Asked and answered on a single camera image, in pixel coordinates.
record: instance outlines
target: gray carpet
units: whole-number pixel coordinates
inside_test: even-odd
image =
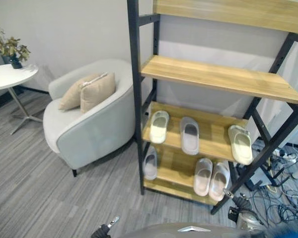
[[[31,114],[50,102],[48,95],[29,91],[19,97]],[[19,123],[11,114],[21,115],[14,101],[0,108],[0,238],[87,238],[116,215],[121,220],[110,231],[113,238],[168,222],[234,227],[227,219],[231,201],[212,216],[209,205],[148,190],[141,196],[133,141],[74,178],[46,144],[42,124],[31,121],[9,134]]]

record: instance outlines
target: baseboard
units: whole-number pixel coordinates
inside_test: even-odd
[[[13,87],[13,89],[17,95],[23,93],[23,90],[21,88]],[[9,92],[3,93],[0,96],[0,107],[2,107],[3,105],[5,105],[6,103],[8,103],[12,100],[13,100],[13,98]]]
[[[294,146],[295,148],[298,148],[298,145],[297,144],[292,144],[292,143],[286,143],[287,146]]]
[[[20,89],[23,89],[23,90],[28,90],[28,91],[33,91],[33,92],[43,93],[43,94],[49,94],[49,92],[47,92],[47,91],[43,91],[43,90],[39,90],[39,89],[35,89],[35,88],[28,88],[25,86],[17,86],[17,87]]]

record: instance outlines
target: shoe rack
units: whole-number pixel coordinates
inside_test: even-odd
[[[228,198],[225,197],[217,203],[208,196],[200,197],[195,194],[193,179],[198,159],[207,157],[213,163],[228,160],[232,181],[229,190],[234,193],[250,179],[257,168],[266,162],[271,153],[298,124],[298,92],[276,74],[293,43],[298,42],[298,2],[257,0],[239,1],[236,5],[234,0],[213,0],[212,2],[153,0],[154,13],[141,16],[139,16],[138,0],[127,0],[127,5],[141,194],[144,194],[146,188],[214,205],[211,211],[214,214],[227,202]],[[161,14],[265,27],[288,31],[289,34],[268,73],[179,60],[158,55]],[[141,65],[139,28],[149,23],[153,23],[153,56]],[[145,77],[153,78],[153,81],[152,90],[145,103],[142,104],[141,82]],[[254,99],[242,119],[225,117],[157,102],[157,80],[251,95]],[[273,136],[269,134],[256,110],[261,98],[284,101],[293,110],[293,113]],[[150,107],[151,115],[159,110],[167,111],[170,115],[165,142],[153,145],[158,154],[157,178],[154,180],[145,180],[142,169],[142,163],[150,145],[150,119],[143,127],[141,126],[148,107]],[[199,124],[200,150],[195,156],[186,155],[181,150],[179,125],[184,116],[192,117]],[[238,176],[233,165],[235,160],[232,156],[227,129],[232,124],[246,126],[250,117],[253,117],[265,142],[265,147],[254,158],[252,164],[247,166],[245,172]]]

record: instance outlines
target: tangled wires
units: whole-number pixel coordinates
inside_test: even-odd
[[[281,186],[281,193],[278,196],[269,193],[265,187],[260,187],[251,196],[254,208],[259,217],[266,222],[266,227],[270,227],[271,224],[298,222],[298,191],[286,190],[284,186]],[[281,201],[285,197],[287,204]],[[263,211],[260,211],[258,205],[256,205],[258,204],[255,201],[256,198],[263,200],[265,215],[262,215]]]

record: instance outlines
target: white round table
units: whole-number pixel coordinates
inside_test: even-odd
[[[23,68],[14,69],[11,64],[0,65],[0,89],[7,88],[12,98],[16,101],[21,111],[24,113],[22,122],[11,132],[15,133],[26,121],[34,120],[42,122],[41,119],[30,115],[24,106],[19,101],[13,86],[19,85],[30,80],[38,72],[38,67],[35,65],[28,65]]]

